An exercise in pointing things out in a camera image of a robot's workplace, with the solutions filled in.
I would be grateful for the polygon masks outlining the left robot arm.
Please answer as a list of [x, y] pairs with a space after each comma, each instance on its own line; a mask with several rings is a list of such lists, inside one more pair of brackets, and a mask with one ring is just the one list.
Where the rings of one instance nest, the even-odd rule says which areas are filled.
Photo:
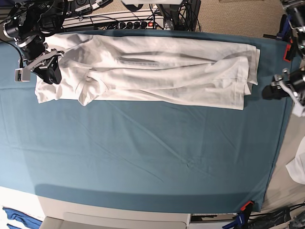
[[[287, 42], [283, 60], [292, 62], [296, 56], [305, 59], [305, 2], [303, 0], [282, 0], [285, 15], [281, 17], [276, 36], [264, 34], [264, 38]], [[295, 104], [305, 106], [305, 68], [293, 72], [284, 69], [275, 75], [271, 84], [262, 91], [265, 100], [280, 100], [291, 97]]]

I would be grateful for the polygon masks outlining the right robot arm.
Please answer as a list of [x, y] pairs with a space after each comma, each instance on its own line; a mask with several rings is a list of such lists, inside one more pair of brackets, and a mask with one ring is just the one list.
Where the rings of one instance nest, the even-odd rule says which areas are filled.
[[59, 57], [64, 54], [50, 48], [46, 39], [60, 33], [68, 12], [66, 0], [39, 0], [16, 3], [1, 22], [3, 33], [14, 42], [11, 46], [19, 54], [15, 81], [29, 82], [36, 74], [47, 84], [59, 84]]

